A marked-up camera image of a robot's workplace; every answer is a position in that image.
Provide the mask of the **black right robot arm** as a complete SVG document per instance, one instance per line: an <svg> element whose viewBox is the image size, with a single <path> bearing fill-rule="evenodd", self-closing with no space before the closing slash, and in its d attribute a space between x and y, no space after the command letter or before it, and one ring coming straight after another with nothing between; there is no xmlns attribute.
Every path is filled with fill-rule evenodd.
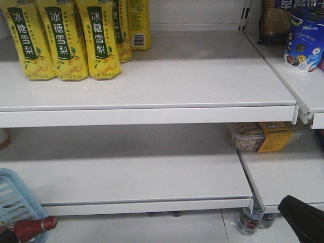
<svg viewBox="0 0 324 243"><path fill-rule="evenodd" d="M278 210L300 242L323 242L323 211L287 195Z"/></svg>

